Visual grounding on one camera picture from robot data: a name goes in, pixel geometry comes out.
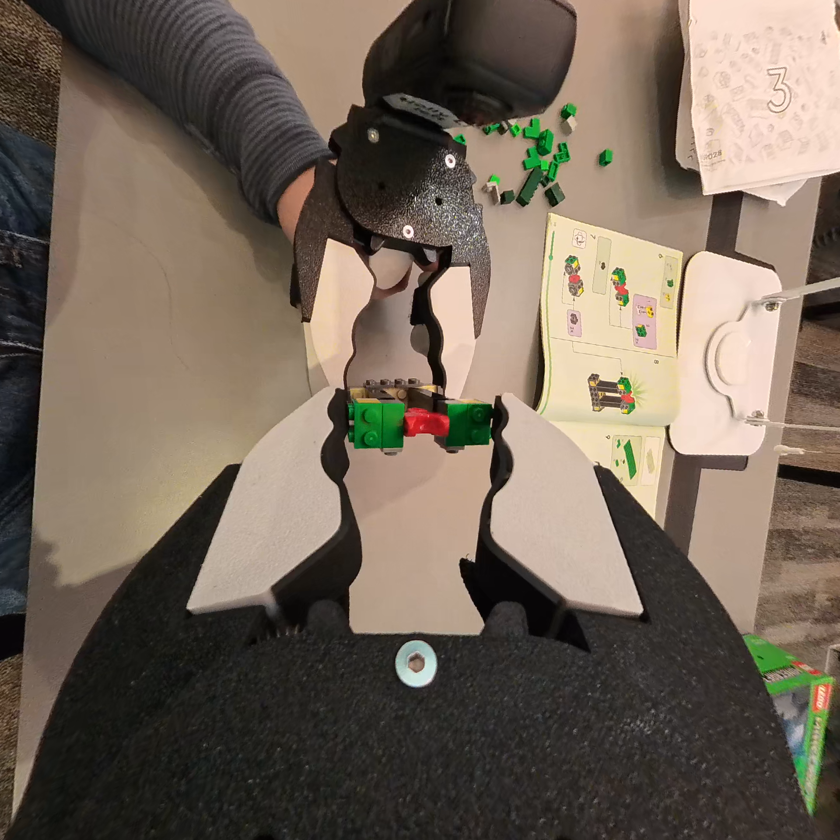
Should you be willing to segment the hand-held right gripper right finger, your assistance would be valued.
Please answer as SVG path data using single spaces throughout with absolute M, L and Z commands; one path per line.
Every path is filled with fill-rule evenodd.
M 512 394 L 496 398 L 476 557 L 459 564 L 490 634 L 591 649 L 581 614 L 644 607 L 593 463 Z

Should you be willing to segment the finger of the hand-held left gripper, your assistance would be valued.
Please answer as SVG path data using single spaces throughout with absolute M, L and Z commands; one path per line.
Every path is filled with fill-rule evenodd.
M 456 266 L 444 269 L 443 277 L 435 281 L 430 291 L 432 314 L 443 337 L 444 392 L 447 397 L 460 398 L 476 349 L 469 268 Z
M 382 250 L 366 262 L 357 250 L 328 239 L 311 319 L 303 324 L 311 395 L 343 388 L 355 356 L 355 323 L 376 287 L 394 285 L 394 253 Z

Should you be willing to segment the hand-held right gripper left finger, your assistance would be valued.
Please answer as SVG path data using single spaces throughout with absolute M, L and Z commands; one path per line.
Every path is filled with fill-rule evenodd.
M 250 451 L 196 577 L 190 614 L 261 606 L 295 625 L 321 601 L 349 613 L 362 544 L 344 484 L 348 431 L 347 392 L 326 387 Z

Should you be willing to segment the green black brick assembly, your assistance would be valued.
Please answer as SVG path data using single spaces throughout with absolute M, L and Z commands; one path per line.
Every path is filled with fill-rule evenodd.
M 355 449 L 397 455 L 407 438 L 429 436 L 444 451 L 457 453 L 491 440 L 493 405 L 450 398 L 440 385 L 418 379 L 368 380 L 347 395 L 348 441 Z

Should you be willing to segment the person's left forearm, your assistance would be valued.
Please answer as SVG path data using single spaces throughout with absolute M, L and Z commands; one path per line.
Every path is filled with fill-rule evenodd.
M 69 42 L 127 81 L 238 179 L 248 205 L 278 224 L 288 184 L 330 156 L 294 87 L 224 1 L 33 1 Z

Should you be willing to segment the grey desk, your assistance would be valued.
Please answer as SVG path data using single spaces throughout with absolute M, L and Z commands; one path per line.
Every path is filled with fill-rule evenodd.
M 361 100 L 370 43 L 405 2 L 234 2 L 318 129 Z M 574 60 L 551 109 L 581 110 L 564 214 L 695 252 L 714 199 L 675 158 L 678 2 L 572 2 Z M 78 50 L 62 59 L 14 806 L 61 684 L 131 567 L 227 465 L 308 398 L 291 247 L 231 174 Z M 544 199 L 487 209 L 492 282 L 465 394 L 532 398 Z M 777 458 L 703 470 L 689 557 L 753 630 Z M 351 456 L 364 545 L 354 630 L 474 634 L 457 562 L 473 553 L 487 448 Z

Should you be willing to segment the person's left hand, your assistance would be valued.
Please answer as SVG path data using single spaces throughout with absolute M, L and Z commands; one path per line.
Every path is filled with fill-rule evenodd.
M 295 164 L 290 159 L 287 159 L 286 156 L 280 157 L 280 168 L 283 170 L 284 175 L 294 175 L 294 177 L 287 179 L 288 184 L 285 185 L 285 188 L 279 195 L 276 205 L 278 225 L 291 246 L 295 243 L 301 210 L 314 187 L 316 166 L 317 164 L 326 162 L 335 164 L 335 156 L 331 154 L 330 156 L 322 157 L 306 169 L 303 169 L 300 164 Z

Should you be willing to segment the pile of green bricks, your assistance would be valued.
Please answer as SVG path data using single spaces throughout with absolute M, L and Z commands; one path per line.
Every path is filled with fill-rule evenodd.
M 501 120 L 478 128 L 478 136 L 501 140 L 502 155 L 494 168 L 481 172 L 475 156 L 478 204 L 484 209 L 562 204 L 566 195 L 563 179 L 571 163 L 582 162 L 583 153 L 573 148 L 581 107 L 573 100 L 560 105 L 556 115 Z

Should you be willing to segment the brick instruction booklet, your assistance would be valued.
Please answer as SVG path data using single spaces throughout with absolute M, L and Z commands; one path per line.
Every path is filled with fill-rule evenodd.
M 653 517 L 666 428 L 679 413 L 683 254 L 549 213 L 537 411 Z

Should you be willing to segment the white stand base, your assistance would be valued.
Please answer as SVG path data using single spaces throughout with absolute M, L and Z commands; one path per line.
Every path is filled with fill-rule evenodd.
M 783 290 L 774 269 L 709 251 L 688 262 L 679 312 L 679 412 L 673 449 L 689 456 L 750 456 L 767 427 L 838 433 L 770 419 L 781 305 L 839 279 Z

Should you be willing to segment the green cardboard box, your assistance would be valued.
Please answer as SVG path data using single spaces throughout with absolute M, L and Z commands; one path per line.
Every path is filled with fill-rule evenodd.
M 754 634 L 744 643 L 780 719 L 809 815 L 817 807 L 835 679 Z

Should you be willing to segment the person's jeans leg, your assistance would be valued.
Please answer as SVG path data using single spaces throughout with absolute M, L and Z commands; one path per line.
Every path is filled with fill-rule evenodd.
M 55 154 L 1 125 L 1 616 L 27 609 Z

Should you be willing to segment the white printed paper bag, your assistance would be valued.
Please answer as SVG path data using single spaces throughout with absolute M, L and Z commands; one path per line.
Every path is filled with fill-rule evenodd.
M 838 2 L 679 2 L 675 156 L 706 196 L 784 206 L 839 171 Z

